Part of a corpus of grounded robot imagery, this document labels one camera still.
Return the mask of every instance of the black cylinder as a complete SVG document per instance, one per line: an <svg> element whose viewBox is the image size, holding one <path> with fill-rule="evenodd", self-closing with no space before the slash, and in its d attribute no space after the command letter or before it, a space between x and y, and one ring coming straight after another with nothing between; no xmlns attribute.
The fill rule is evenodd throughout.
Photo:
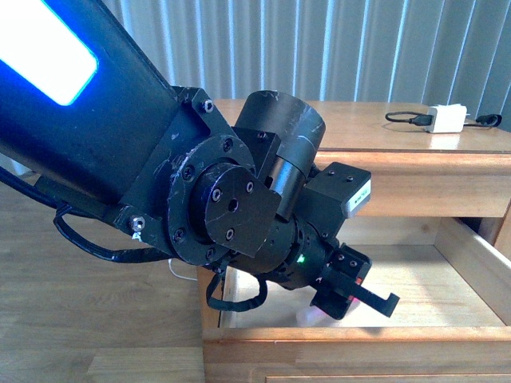
<svg viewBox="0 0 511 383"><path fill-rule="evenodd" d="M310 105L286 93L261 90L248 96L238 128L276 133L282 140L277 156L308 175L325 123Z"/></svg>

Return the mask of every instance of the white label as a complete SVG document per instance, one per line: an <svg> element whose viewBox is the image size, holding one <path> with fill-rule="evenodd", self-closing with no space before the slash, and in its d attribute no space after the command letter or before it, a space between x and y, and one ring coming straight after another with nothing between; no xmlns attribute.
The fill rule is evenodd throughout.
<svg viewBox="0 0 511 383"><path fill-rule="evenodd" d="M63 106L97 71L94 55L42 0L0 0L0 60Z"/></svg>
<svg viewBox="0 0 511 383"><path fill-rule="evenodd" d="M346 204L346 210L348 215L362 202L365 201L366 198L370 194L370 180L368 180L364 186L362 186L354 196L350 198L348 203Z"/></svg>

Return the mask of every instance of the wooden cabinet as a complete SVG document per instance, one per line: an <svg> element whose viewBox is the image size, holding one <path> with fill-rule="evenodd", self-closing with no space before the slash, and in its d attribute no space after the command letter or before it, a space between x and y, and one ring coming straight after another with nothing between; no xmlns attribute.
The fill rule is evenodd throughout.
<svg viewBox="0 0 511 383"><path fill-rule="evenodd" d="M371 201L339 239L374 260L364 286L401 301L391 319L360 305L304 327L307 289L272 287L259 309L222 318L203 302L206 381L511 381L511 134L432 135L383 119L421 105L311 104L327 123L316 163L372 172ZM243 102L216 105L234 124ZM492 243L444 217L488 217ZM224 296L253 294L249 281L231 273Z"/></svg>

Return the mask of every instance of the vertical blinds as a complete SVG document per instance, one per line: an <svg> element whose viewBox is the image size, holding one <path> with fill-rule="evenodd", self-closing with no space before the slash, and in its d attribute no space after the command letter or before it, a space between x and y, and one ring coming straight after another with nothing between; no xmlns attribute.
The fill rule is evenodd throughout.
<svg viewBox="0 0 511 383"><path fill-rule="evenodd" d="M511 0L108 0L173 85L213 98L462 103L511 130Z"/></svg>

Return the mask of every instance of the label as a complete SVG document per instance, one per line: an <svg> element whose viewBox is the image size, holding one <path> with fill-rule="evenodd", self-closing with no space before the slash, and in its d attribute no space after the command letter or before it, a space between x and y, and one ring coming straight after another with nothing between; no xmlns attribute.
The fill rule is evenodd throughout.
<svg viewBox="0 0 511 383"><path fill-rule="evenodd" d="M347 217L353 216L353 213L359 205L366 201L370 195L370 180L368 180L346 204Z"/></svg>

